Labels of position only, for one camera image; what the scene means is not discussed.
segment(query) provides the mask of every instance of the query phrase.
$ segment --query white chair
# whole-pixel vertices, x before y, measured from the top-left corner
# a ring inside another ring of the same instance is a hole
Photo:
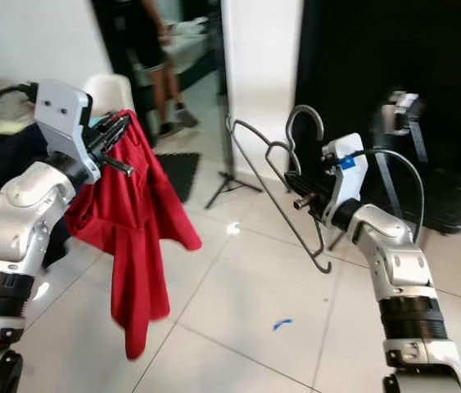
[[[88,78],[83,90],[92,96],[92,117],[99,117],[108,111],[134,111],[130,82],[123,75],[93,75]]]

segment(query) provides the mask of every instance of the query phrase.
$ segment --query person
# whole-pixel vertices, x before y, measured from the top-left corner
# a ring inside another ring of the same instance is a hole
[[[160,121],[160,137],[177,133],[181,126],[195,127],[198,121],[185,106],[179,93],[172,61],[163,50],[163,46],[170,44],[170,32],[152,0],[132,0],[124,3],[127,5],[124,21],[129,45],[141,64],[150,71],[154,102]],[[179,124],[168,120],[167,96],[174,100]]]

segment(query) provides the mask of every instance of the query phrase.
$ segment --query black floor mat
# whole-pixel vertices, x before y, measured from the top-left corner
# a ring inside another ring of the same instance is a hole
[[[184,203],[190,196],[190,190],[194,182],[197,170],[197,163],[201,154],[199,153],[174,153],[158,154],[157,160],[161,163],[163,170],[178,194],[179,200]]]

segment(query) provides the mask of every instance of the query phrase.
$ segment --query wire hanger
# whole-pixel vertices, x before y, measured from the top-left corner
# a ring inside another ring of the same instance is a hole
[[[245,158],[245,161],[247,164],[251,167],[252,172],[254,175],[257,177],[259,180],[261,186],[263,189],[266,191],[266,193],[269,195],[270,199],[272,202],[275,204],[276,208],[278,209],[279,213],[281,216],[285,219],[287,225],[290,227],[290,229],[294,232],[294,234],[297,237],[297,240],[301,243],[303,248],[305,249],[306,253],[309,255],[309,257],[312,259],[312,262],[314,263],[315,267],[321,272],[321,273],[330,273],[332,270],[332,264],[330,261],[328,261],[328,264],[326,267],[323,267],[318,261],[317,258],[323,254],[324,251],[324,241],[323,241],[323,235],[321,233],[321,228],[319,227],[319,223],[316,219],[314,219],[315,227],[318,232],[318,238],[319,238],[319,249],[316,251],[312,251],[306,244],[305,240],[303,240],[303,237],[300,235],[299,232],[297,232],[296,227],[292,223],[292,221],[288,218],[287,214],[285,211],[282,209],[282,207],[279,205],[278,201],[276,198],[273,196],[272,192],[269,190],[269,188],[266,186],[266,184],[263,181],[263,178],[261,178],[260,174],[257,172],[257,169],[255,166],[252,164],[250,158],[248,155],[245,153],[243,150],[241,143],[236,138],[236,127],[238,125],[241,125],[245,129],[248,129],[252,133],[254,133],[259,139],[261,139],[266,145],[267,145],[267,150],[266,153],[264,154],[264,159],[266,162],[268,162],[270,168],[274,171],[274,173],[278,176],[278,178],[282,181],[282,183],[285,185],[285,187],[290,190],[290,186],[288,185],[287,181],[285,178],[281,175],[281,172],[276,168],[276,166],[273,164],[273,162],[269,159],[270,152],[272,149],[275,147],[281,147],[285,151],[287,151],[292,163],[296,167],[296,173],[298,175],[301,175],[301,165],[300,162],[296,156],[296,143],[294,142],[294,137],[292,135],[292,128],[294,125],[294,120],[297,115],[300,113],[306,113],[307,115],[310,115],[310,117],[314,120],[314,122],[317,125],[318,129],[318,141],[323,140],[323,135],[324,135],[324,126],[323,126],[323,121],[321,120],[321,116],[319,116],[319,113],[311,106],[308,105],[298,105],[294,106],[292,111],[290,112],[290,115],[288,116],[287,123],[285,124],[285,134],[287,136],[287,143],[285,142],[280,142],[280,141],[270,141],[268,138],[265,137],[264,134],[262,134],[258,129],[256,129],[254,126],[248,124],[246,121],[235,119],[233,123],[231,124],[231,119],[230,115],[227,115],[225,119],[225,126],[228,130],[228,133],[230,133],[230,136],[232,137],[232,140],[237,146],[237,149],[241,152],[243,157]]]

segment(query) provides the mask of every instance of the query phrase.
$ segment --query red cloth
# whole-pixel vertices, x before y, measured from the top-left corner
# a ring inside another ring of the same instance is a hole
[[[136,359],[147,341],[148,322],[169,314],[159,239],[201,247],[168,177],[132,111],[125,136],[109,155],[134,167],[132,176],[106,167],[66,212],[70,233],[114,256],[111,314],[125,330],[125,349]]]

